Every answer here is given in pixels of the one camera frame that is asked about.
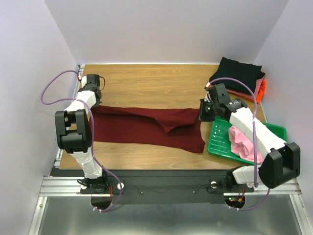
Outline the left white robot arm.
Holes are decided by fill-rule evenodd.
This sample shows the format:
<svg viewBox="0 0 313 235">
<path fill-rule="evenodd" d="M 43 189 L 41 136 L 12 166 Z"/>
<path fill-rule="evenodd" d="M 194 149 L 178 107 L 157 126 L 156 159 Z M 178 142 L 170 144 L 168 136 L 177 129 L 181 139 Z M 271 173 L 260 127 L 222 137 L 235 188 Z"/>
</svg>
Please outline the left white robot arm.
<svg viewBox="0 0 313 235">
<path fill-rule="evenodd" d="M 88 117 L 90 108 L 101 103 L 101 78 L 98 74 L 82 77 L 82 87 L 75 99 L 54 116 L 58 147 L 70 154 L 84 172 L 84 179 L 78 180 L 84 194 L 102 194 L 109 188 L 107 174 L 91 150 L 93 139 Z"/>
</svg>

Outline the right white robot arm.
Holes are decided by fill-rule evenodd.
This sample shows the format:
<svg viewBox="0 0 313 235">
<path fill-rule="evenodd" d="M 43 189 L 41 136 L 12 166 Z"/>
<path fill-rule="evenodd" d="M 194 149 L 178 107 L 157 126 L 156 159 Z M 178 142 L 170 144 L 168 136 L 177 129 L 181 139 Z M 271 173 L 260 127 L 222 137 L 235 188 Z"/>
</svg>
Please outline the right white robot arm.
<svg viewBox="0 0 313 235">
<path fill-rule="evenodd" d="M 207 97 L 200 100 L 197 119 L 213 122 L 217 116 L 237 127 L 253 143 L 254 164 L 230 171 L 233 185 L 250 188 L 264 184 L 273 189 L 300 175 L 300 147 L 277 137 L 241 99 L 231 99 L 223 83 L 205 86 Z"/>
</svg>

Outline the maroon t shirt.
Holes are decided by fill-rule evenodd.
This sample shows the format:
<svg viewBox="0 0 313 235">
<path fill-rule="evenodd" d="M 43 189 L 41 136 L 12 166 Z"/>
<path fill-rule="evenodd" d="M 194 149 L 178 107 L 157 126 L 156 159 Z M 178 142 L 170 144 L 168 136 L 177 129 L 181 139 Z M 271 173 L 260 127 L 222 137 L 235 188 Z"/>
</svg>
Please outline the maroon t shirt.
<svg viewBox="0 0 313 235">
<path fill-rule="evenodd" d="M 94 140 L 141 143 L 202 153 L 198 109 L 145 109 L 97 106 L 92 108 Z"/>
</svg>

